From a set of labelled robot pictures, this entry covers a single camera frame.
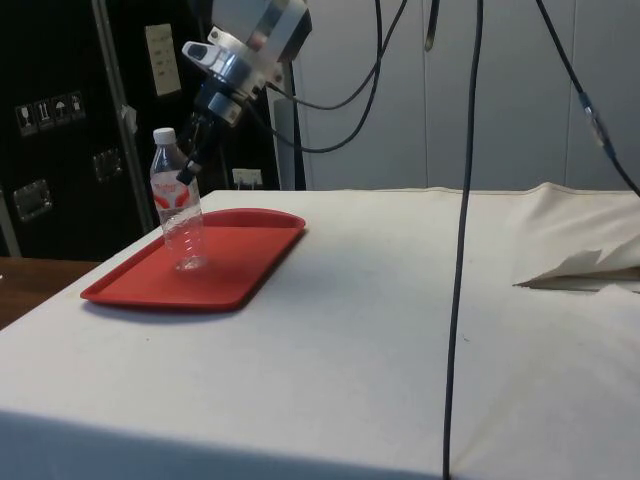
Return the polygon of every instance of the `wall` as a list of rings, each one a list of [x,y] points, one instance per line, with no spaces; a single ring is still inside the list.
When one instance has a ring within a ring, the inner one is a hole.
[[[621,162],[640,181],[640,30],[637,0],[547,2],[569,57],[601,110]],[[385,0],[388,25],[400,0]],[[477,104],[474,187],[525,189],[544,181],[620,188],[595,146],[533,0],[486,0]],[[296,62],[300,97],[336,103],[375,59],[372,0],[309,0],[314,33]],[[459,187],[475,2],[442,2],[435,49],[424,39],[430,0],[409,0],[383,64],[368,124],[347,148],[307,155],[309,188]],[[348,135],[366,94],[339,112],[301,110],[303,143]]]

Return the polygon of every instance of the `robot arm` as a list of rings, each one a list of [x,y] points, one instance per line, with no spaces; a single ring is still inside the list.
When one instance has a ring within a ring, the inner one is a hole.
[[[195,100],[193,125],[205,135],[195,146],[179,180],[190,184],[202,169],[203,154],[237,125],[249,102],[279,64],[290,62],[311,33],[306,0],[189,0],[195,15],[215,25],[208,43],[187,42],[182,53],[207,74]]]

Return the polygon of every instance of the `red tray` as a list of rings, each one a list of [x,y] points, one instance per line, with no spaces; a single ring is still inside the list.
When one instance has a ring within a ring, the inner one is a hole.
[[[204,216],[209,263],[178,272],[159,238],[82,292],[94,303],[228,312],[242,308],[304,233],[282,212],[239,209]]]

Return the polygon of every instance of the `white fabric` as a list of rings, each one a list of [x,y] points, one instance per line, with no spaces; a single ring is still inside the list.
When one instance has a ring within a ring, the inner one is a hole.
[[[640,271],[628,270],[640,267],[636,196],[545,184],[523,198],[511,224],[518,238],[513,283],[599,290],[615,279],[640,291]]]
[[[589,206],[597,206],[594,195]],[[511,286],[529,195],[472,196],[453,431],[458,478],[636,478],[640,298]],[[79,293],[0,333],[0,478],[428,479],[441,474],[460,195],[220,192],[309,231],[241,312]]]

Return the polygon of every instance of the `bottle cap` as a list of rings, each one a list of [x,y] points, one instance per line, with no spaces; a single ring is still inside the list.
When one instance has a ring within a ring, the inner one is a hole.
[[[153,139],[156,145],[173,145],[176,143],[176,131],[173,128],[159,128],[154,130]]]

